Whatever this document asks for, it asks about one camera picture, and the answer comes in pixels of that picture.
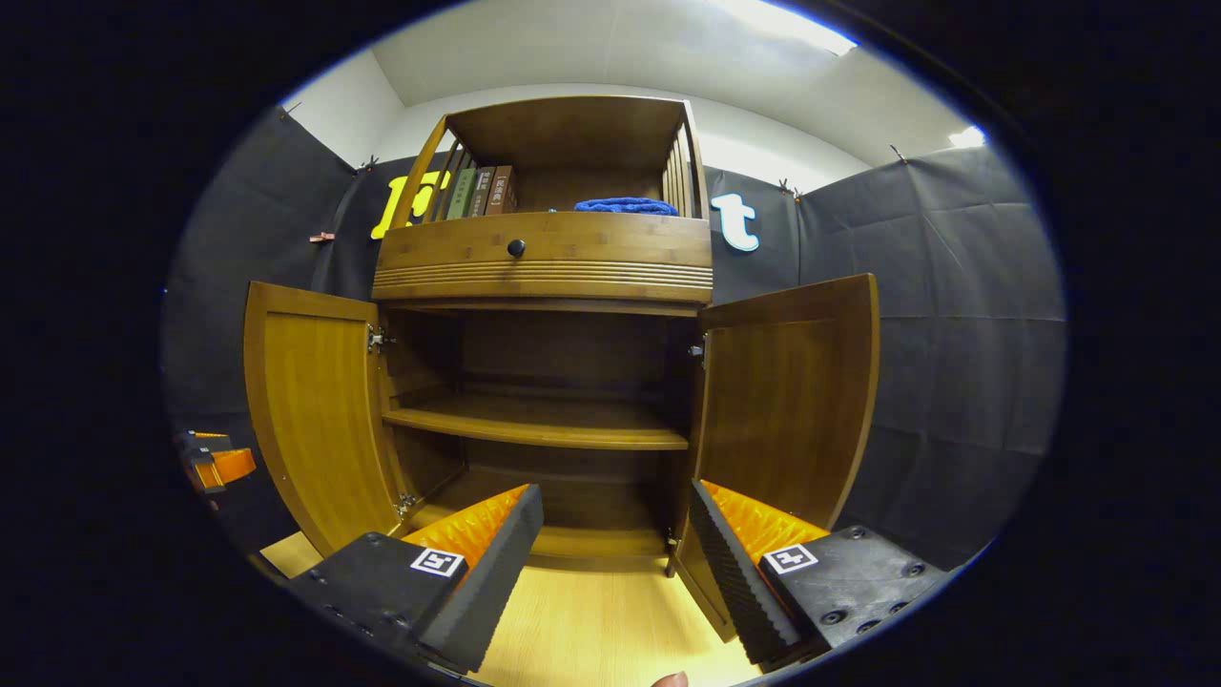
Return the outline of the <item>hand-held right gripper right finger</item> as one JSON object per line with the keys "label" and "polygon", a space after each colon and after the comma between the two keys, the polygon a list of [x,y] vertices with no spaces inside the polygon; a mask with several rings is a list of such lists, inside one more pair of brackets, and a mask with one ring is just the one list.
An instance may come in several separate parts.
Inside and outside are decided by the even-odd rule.
{"label": "hand-held right gripper right finger", "polygon": [[947,576],[875,531],[825,531],[708,480],[691,491],[716,587],[764,674],[868,635]]}

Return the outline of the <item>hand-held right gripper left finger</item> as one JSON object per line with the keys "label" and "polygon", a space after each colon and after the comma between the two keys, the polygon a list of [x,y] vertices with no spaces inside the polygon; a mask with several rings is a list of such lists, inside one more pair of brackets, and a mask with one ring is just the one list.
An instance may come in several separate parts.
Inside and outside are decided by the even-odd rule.
{"label": "hand-held right gripper left finger", "polygon": [[402,538],[359,534],[286,588],[389,656],[477,674],[542,525],[540,486],[518,486]]}

